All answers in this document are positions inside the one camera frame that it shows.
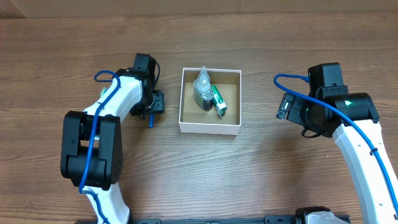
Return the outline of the blue disposable razor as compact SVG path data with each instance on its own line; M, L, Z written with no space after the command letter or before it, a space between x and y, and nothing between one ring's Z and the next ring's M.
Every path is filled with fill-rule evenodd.
M153 126L154 126L154 118L155 118L155 115L150 114L150 118L149 118L149 127L150 128L153 128Z

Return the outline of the clear hand wash bottle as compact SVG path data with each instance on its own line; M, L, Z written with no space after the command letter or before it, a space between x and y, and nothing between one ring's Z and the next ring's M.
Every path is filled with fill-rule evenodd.
M210 76L205 66L201 67L200 74L193 82L193 96L197 105L204 111L213 107L214 93L210 83Z

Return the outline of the green Dettol soap bar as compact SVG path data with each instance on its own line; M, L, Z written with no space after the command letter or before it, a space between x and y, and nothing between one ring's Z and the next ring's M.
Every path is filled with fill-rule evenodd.
M226 114L226 110L228 109L228 107L227 107L227 105L226 105L226 103L216 85L212 86L212 90L213 90L213 95L214 95L213 104L214 104L214 107L216 109L218 116L221 119Z

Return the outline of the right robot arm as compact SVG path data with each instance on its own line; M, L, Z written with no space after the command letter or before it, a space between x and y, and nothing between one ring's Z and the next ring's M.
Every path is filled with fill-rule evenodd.
M388 158L380 116L367 93L349 93L338 62L310 67L307 95L274 84L285 92L277 118L303 127L313 137L332 138L348 166L365 223L397 223L397 177Z

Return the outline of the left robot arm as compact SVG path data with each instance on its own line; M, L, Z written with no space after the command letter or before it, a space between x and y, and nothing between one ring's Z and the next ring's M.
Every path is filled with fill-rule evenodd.
M160 65L149 54L136 54L133 66L111 75L109 88L83 111L69 111L63 120L60 171L96 213L97 223L132 223L119 178L123 169L121 124L127 115L149 118L165 112L164 94L156 90Z

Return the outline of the white cardboard box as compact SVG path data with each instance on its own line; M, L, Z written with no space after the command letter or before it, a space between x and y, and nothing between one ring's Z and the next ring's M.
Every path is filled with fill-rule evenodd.
M227 110L219 117L216 110L201 109L194 100L193 82L200 74L200 68L184 68L182 72L180 111L178 123L183 133L237 135L242 118L242 71L209 68L210 83L216 85L223 97Z

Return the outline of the green white toothbrush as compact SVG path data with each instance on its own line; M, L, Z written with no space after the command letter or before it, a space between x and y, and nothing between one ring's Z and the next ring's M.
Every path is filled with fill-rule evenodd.
M102 90L100 91L99 96L102 97L107 92L107 90L108 89L106 87L103 87Z

